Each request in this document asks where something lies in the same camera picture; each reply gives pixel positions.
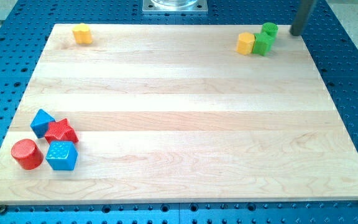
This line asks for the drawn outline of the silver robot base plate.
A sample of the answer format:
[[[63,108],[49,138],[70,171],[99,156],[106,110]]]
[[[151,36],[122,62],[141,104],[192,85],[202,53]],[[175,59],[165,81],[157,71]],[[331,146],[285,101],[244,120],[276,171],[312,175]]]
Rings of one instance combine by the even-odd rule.
[[[207,0],[142,0],[143,14],[206,14]]]

